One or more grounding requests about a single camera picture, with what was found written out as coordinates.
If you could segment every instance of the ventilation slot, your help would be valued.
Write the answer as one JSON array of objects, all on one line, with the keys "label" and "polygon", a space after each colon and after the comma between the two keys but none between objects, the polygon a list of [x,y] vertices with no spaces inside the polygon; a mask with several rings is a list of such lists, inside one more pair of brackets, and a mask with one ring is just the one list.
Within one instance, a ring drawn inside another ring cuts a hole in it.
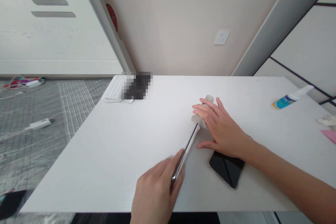
[{"label": "ventilation slot", "polygon": [[38,18],[75,18],[76,15],[73,12],[31,12]]},{"label": "ventilation slot", "polygon": [[32,0],[36,5],[53,5],[53,6],[64,6],[69,5],[66,0]]}]

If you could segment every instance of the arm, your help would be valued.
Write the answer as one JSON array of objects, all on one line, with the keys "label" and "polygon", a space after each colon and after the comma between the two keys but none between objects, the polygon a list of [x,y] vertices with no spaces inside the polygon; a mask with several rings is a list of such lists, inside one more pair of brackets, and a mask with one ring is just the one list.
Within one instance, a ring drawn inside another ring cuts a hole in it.
[{"label": "arm", "polygon": [[336,189],[257,143],[242,156],[264,173],[313,223],[336,223]]},{"label": "arm", "polygon": [[300,170],[248,137],[223,107],[201,99],[208,105],[194,105],[194,113],[207,124],[214,141],[197,148],[209,148],[243,159],[264,173],[314,223],[336,223],[336,189]]}]

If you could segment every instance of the blue label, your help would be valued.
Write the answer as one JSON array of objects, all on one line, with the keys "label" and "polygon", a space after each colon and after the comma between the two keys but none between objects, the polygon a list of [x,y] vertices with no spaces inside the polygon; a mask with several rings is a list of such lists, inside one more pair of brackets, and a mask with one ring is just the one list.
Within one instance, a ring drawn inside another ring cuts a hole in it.
[{"label": "blue label", "polygon": [[282,109],[284,107],[287,107],[288,105],[291,105],[292,103],[296,102],[295,100],[292,100],[288,96],[284,96],[281,99],[277,100],[275,103],[275,106],[278,109]]}]

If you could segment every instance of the wall outlet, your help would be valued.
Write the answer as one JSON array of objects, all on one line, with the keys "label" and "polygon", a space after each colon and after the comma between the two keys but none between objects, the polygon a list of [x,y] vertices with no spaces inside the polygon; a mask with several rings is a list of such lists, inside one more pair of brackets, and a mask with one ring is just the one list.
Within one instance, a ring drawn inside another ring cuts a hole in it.
[{"label": "wall outlet", "polygon": [[215,44],[225,45],[229,34],[230,34],[229,30],[219,30],[215,39]]}]

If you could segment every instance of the pink object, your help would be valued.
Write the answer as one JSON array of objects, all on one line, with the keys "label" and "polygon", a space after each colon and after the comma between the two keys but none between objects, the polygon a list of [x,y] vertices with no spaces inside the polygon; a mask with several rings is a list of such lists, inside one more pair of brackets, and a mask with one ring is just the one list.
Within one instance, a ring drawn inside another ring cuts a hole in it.
[{"label": "pink object", "polygon": [[333,141],[336,144],[336,132],[331,131],[331,130],[321,130],[321,132],[329,138],[331,141]]}]

